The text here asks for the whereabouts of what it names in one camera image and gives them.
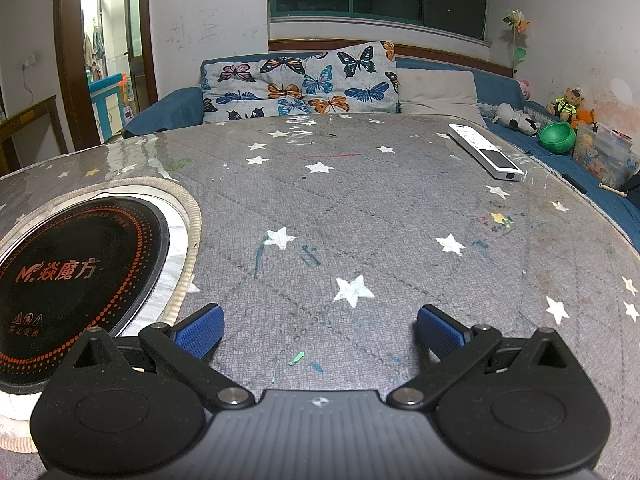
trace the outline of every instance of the brown wooden door frame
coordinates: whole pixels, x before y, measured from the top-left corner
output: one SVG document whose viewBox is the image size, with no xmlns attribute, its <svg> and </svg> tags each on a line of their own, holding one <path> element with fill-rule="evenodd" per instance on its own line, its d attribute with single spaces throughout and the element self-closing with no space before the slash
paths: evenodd
<svg viewBox="0 0 640 480">
<path fill-rule="evenodd" d="M 80 0 L 53 0 L 53 33 L 56 45 L 58 78 L 65 105 L 66 121 L 75 150 L 100 144 L 84 70 L 84 30 Z M 150 104 L 158 100 L 151 46 L 149 1 L 140 0 L 142 54 Z"/>
</svg>

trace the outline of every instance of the sofa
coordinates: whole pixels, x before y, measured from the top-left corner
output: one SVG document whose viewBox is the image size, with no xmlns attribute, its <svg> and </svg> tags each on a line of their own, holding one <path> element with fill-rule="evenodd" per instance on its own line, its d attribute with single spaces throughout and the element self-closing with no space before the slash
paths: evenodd
<svg viewBox="0 0 640 480">
<path fill-rule="evenodd" d="M 309 52 L 287 52 L 278 53 L 277 55 L 283 54 L 284 56 L 300 59 L 322 55 L 321 53 L 314 54 Z M 265 62 L 273 56 L 274 53 L 204 60 L 201 65 L 201 72 L 203 72 L 204 67 L 212 63 Z M 493 124 L 492 119 L 495 115 L 495 109 L 502 103 L 510 104 L 514 110 L 526 112 L 535 122 L 541 123 L 542 127 L 557 120 L 557 118 L 550 116 L 546 112 L 543 105 L 525 101 L 520 85 L 516 80 L 465 66 L 425 59 L 396 56 L 396 65 L 398 69 L 471 72 L 476 85 L 478 109 L 484 119 L 484 126 L 501 139 L 517 146 L 524 154 L 534 158 L 559 178 L 568 174 L 578 182 L 586 190 L 585 199 L 599 209 L 619 229 L 621 234 L 633 244 L 636 250 L 640 251 L 640 210 L 635 208 L 631 202 L 609 191 L 599 189 L 598 179 L 578 164 L 575 164 L 570 154 L 555 155 L 543 148 L 539 144 L 537 137 L 529 137 L 500 124 Z M 199 86 L 178 89 L 131 120 L 126 127 L 124 137 L 195 126 L 203 123 L 204 115 L 203 89 Z M 532 174 L 528 178 L 535 178 L 535 176 Z"/>
</svg>

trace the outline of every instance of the blue gripper pad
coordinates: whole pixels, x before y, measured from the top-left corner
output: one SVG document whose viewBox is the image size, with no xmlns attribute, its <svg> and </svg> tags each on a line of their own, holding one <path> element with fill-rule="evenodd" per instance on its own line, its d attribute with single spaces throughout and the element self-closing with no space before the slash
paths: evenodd
<svg viewBox="0 0 640 480">
<path fill-rule="evenodd" d="M 225 314 L 222 307 L 210 303 L 176 324 L 172 332 L 180 348 L 202 359 L 225 333 Z"/>
<path fill-rule="evenodd" d="M 433 305 L 418 311 L 416 330 L 420 341 L 441 360 L 471 338 L 468 328 Z"/>
</svg>

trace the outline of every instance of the wooden wall trim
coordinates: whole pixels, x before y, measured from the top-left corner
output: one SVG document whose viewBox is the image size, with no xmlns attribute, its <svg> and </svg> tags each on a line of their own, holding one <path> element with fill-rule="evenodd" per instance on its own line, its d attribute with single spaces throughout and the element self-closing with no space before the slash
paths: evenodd
<svg viewBox="0 0 640 480">
<path fill-rule="evenodd" d="M 304 40 L 269 40 L 269 51 L 279 50 L 311 50 L 311 51 L 323 51 L 333 50 L 336 48 L 344 48 L 346 46 L 352 46 L 359 43 L 365 43 L 370 40 L 326 40 L 326 39 L 304 39 Z M 453 52 L 444 52 L 442 50 L 435 50 L 433 48 L 425 48 L 421 46 L 411 46 L 396 43 L 396 54 L 398 56 L 411 56 L 421 59 L 431 59 L 434 61 L 440 61 L 444 63 L 453 63 L 462 66 L 468 66 L 469 68 L 475 68 L 478 70 L 484 70 L 485 72 L 491 72 L 494 74 L 513 77 L 513 69 L 508 66 L 499 65 L 485 61 L 484 59 L 477 59 L 475 57 L 463 56 L 462 54 L 455 54 Z"/>
<path fill-rule="evenodd" d="M 149 105 L 158 102 L 158 88 L 156 88 L 156 68 L 151 45 L 151 16 L 149 0 L 140 0 L 140 33 L 142 35 L 142 61 L 145 65 L 146 94 Z"/>
<path fill-rule="evenodd" d="M 100 144 L 84 71 L 80 0 L 53 0 L 53 34 L 58 79 L 75 150 Z"/>
</svg>

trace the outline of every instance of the beige cushion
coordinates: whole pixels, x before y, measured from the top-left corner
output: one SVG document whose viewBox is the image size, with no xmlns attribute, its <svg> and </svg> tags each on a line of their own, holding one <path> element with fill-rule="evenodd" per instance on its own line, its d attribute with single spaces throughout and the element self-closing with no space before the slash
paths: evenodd
<svg viewBox="0 0 640 480">
<path fill-rule="evenodd" d="M 402 114 L 453 115 L 485 126 L 472 72 L 399 68 Z"/>
</svg>

